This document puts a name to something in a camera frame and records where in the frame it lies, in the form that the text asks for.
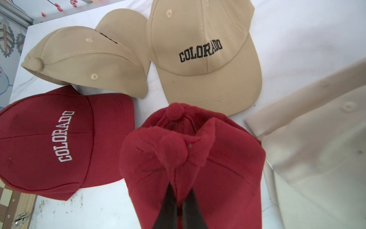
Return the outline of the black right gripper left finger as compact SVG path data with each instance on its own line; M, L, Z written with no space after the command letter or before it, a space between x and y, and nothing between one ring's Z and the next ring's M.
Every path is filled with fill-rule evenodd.
M177 210L176 196L172 185L169 183L153 229L177 229Z

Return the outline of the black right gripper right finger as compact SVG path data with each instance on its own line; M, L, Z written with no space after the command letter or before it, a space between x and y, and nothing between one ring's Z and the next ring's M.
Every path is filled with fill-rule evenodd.
M208 229L193 189L190 190L182 204L182 213L184 229Z

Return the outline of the maroon Colorado cap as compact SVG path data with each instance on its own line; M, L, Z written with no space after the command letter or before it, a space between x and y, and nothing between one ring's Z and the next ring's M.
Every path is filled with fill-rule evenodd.
M237 129L244 130L222 113L183 103L173 103L154 112L142 124L142 127L161 127L186 135L195 135L211 118L217 118Z

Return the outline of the cream Colorado baseball cap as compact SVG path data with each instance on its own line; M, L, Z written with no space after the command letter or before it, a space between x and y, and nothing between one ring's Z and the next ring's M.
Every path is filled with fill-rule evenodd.
M366 226L366 89L263 138L286 229Z

